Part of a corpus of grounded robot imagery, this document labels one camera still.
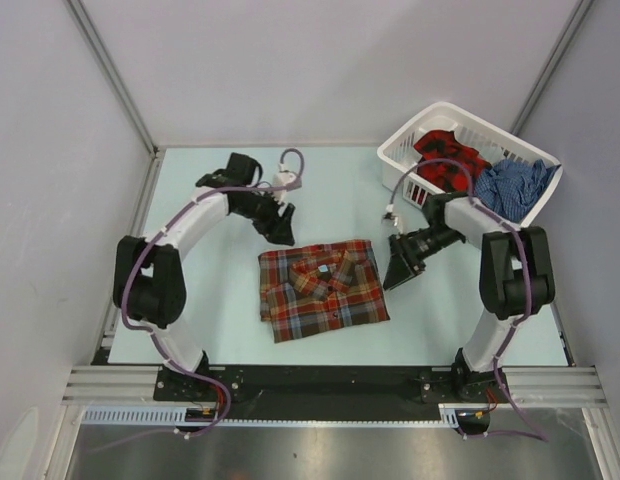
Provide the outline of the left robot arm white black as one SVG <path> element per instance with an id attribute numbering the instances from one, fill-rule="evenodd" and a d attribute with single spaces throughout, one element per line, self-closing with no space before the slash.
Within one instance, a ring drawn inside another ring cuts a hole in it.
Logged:
<path id="1" fill-rule="evenodd" d="M 302 185 L 304 170 L 291 170 L 281 157 L 272 181 L 262 179 L 254 158 L 232 153 L 225 167 L 202 176 L 189 200 L 167 223 L 147 236 L 123 237 L 117 244 L 113 303 L 126 329 L 145 333 L 164 365 L 177 372 L 176 387 L 187 398 L 204 397 L 211 387 L 207 355 L 182 313 L 187 300 L 183 262 L 213 227 L 230 215 L 251 222 L 274 245 L 291 246 L 293 204 L 287 193 Z"/>

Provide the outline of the brown red plaid shirt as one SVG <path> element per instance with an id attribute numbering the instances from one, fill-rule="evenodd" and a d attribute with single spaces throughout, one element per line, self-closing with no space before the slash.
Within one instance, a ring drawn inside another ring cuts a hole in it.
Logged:
<path id="1" fill-rule="evenodd" d="M 259 255 L 260 319 L 276 343 L 390 319 L 367 239 Z"/>

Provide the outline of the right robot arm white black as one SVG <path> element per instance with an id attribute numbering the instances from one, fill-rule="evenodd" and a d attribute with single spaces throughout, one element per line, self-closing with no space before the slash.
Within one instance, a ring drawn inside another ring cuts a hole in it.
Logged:
<path id="1" fill-rule="evenodd" d="M 502 358 L 519 327 L 555 298 L 547 234 L 540 227 L 517 227 L 462 192 L 429 197 L 422 213 L 427 227 L 408 232 L 394 206 L 387 205 L 384 218 L 396 231 L 388 238 L 383 288 L 393 290 L 416 278 L 429 257 L 456 242 L 479 248 L 482 315 L 442 379 L 453 399 L 478 402 L 502 382 Z"/>

